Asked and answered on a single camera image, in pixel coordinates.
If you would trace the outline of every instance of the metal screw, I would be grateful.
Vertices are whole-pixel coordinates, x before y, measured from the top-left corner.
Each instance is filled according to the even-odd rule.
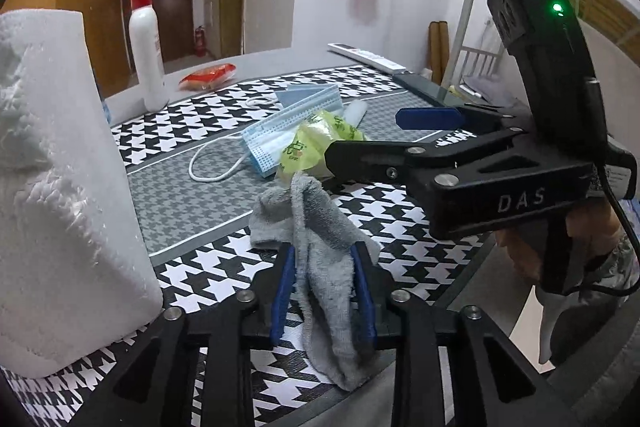
[[[438,185],[442,185],[443,187],[455,187],[460,183],[460,180],[457,176],[453,174],[438,174],[433,181],[435,181]]]
[[[166,318],[168,321],[176,321],[182,317],[182,308],[178,308],[178,306],[171,306],[164,310],[162,317]]]
[[[255,299],[255,293],[251,290],[239,290],[236,292],[236,299],[240,302],[251,302]]]
[[[423,147],[409,147],[409,149],[406,150],[409,154],[422,154],[424,152],[427,152],[426,149],[424,149]]]
[[[465,306],[462,311],[473,321],[482,318],[482,310],[478,306]]]
[[[407,302],[411,298],[411,293],[407,290],[395,290],[391,292],[391,298],[396,302]]]

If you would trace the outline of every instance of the green snack package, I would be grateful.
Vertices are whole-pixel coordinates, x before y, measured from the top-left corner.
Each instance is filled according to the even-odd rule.
[[[326,168],[324,152],[336,140],[364,141],[366,136],[341,117],[321,109],[306,118],[296,136],[280,156],[278,178],[289,183],[298,171],[324,180],[333,174]]]

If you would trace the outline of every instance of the table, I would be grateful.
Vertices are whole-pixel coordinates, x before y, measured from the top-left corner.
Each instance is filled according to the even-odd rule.
[[[206,140],[237,132],[273,112],[270,107],[249,108],[246,100],[282,89],[288,82],[338,82],[346,102],[366,98],[369,111],[362,128],[373,139],[437,140],[446,146],[473,138],[465,132],[406,133],[397,129],[392,123],[396,110],[422,102],[399,89],[389,76],[361,65],[249,80],[115,126],[114,140],[129,174],[136,212],[167,305],[197,311],[247,288],[258,270],[273,264],[274,252],[255,250],[250,245],[246,224],[253,198],[236,195],[239,183],[243,184],[242,194],[258,194],[271,181],[259,178],[248,168],[228,183],[195,184],[188,179],[185,165]],[[216,161],[204,154],[199,169],[220,169],[220,158],[225,154],[234,158],[238,153],[215,149]],[[231,199],[223,200],[225,195]],[[492,247],[486,236],[456,243],[435,240],[428,233],[422,210],[408,201],[399,187],[343,185],[332,198],[383,246],[380,264],[393,274],[398,287],[431,303],[450,303],[472,274],[467,266],[477,266]],[[213,204],[212,208],[207,208],[207,203]],[[301,423],[346,396],[308,363],[301,326],[302,316],[292,301],[283,342],[272,351],[252,352],[256,425]],[[9,372],[6,375],[39,425],[64,425],[127,346],[135,342],[137,334],[48,378],[28,380]],[[206,363],[204,353],[201,357],[193,402],[194,425],[199,420],[198,399]]]

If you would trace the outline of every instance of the gray cloth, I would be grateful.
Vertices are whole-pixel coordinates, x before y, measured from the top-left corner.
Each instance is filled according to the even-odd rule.
[[[296,298],[304,323],[302,342],[313,367],[352,391],[375,372],[375,356],[356,348],[351,305],[350,247],[364,241],[376,263],[380,247],[335,206],[318,180],[302,172],[290,187],[269,188],[249,220],[251,243],[296,248]]]

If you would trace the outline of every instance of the red snack package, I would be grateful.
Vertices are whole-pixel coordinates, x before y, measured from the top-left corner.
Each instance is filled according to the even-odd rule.
[[[178,89],[187,91],[204,91],[216,89],[236,74],[233,64],[220,64],[185,76],[178,84]]]

